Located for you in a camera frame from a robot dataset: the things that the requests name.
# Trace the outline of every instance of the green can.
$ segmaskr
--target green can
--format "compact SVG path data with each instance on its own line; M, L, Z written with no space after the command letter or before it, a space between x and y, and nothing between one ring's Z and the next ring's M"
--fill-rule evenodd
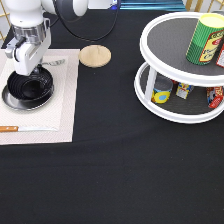
M224 35L224 16L216 13L203 14L197 23L186 58L197 64L208 64Z

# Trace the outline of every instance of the can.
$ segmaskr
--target can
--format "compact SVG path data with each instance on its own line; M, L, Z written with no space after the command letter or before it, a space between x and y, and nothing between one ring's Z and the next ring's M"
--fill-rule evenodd
M170 97L170 92L173 88L173 82L161 75L157 74L155 85L152 92L152 102L154 103L165 103Z
M186 58L197 65L208 64L224 35L224 16L205 13L200 16Z

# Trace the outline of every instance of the fork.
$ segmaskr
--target fork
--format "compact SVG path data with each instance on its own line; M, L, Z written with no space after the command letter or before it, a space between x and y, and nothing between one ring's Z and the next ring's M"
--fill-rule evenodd
M57 66L57 65L61 65L65 62L65 59L62 60L58 60L58 61L51 61L51 62L43 62L41 63L42 65L51 65L51 66Z

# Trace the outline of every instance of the red label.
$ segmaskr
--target red label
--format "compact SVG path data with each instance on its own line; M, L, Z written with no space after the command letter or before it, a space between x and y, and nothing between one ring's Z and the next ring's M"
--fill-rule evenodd
M218 45L221 42L222 38L218 39L218 40L214 40L212 42L213 45Z

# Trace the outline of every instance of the black bowl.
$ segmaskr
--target black bowl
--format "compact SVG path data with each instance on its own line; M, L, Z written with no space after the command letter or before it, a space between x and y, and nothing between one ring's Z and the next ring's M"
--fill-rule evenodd
M29 76L18 75L15 71L9 76L7 86L10 94L18 100L38 100L47 95L53 86L51 73L39 67L39 72Z

